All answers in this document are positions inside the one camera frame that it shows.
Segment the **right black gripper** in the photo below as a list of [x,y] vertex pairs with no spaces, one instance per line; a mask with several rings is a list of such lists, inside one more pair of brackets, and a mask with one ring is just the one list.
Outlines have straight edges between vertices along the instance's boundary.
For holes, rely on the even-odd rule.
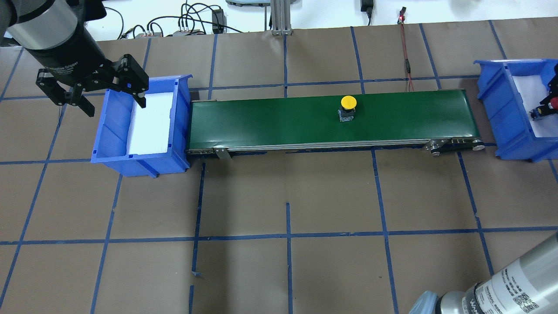
[[549,94],[540,101],[540,105],[557,105],[558,97],[558,64],[554,66],[554,77],[548,82]]

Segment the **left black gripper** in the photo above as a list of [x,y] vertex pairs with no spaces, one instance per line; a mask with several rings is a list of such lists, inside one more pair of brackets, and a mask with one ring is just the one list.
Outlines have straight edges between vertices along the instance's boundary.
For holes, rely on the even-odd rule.
[[[142,66],[131,54],[124,54],[118,61],[108,60],[84,27],[77,27],[66,42],[56,47],[27,51],[43,66],[38,70],[36,86],[57,106],[76,106],[94,117],[95,107],[82,91],[111,89],[131,95],[142,109],[147,107],[149,77]],[[81,83],[82,87],[66,91],[58,82],[68,87]]]

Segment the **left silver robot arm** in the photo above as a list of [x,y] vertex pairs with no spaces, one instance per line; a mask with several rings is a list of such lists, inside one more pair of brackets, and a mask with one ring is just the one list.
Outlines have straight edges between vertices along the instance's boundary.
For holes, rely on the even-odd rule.
[[85,28],[106,16],[101,0],[3,0],[1,29],[41,65],[36,86],[57,106],[95,107],[84,92],[111,89],[131,95],[144,109],[149,77],[129,54],[108,59]]

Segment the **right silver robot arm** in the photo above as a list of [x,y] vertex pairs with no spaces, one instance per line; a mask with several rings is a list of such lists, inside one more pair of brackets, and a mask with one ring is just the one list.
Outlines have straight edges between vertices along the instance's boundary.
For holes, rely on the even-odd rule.
[[[478,60],[484,103],[504,160],[557,157],[557,60]],[[425,291],[412,314],[555,314],[557,235],[467,291]]]

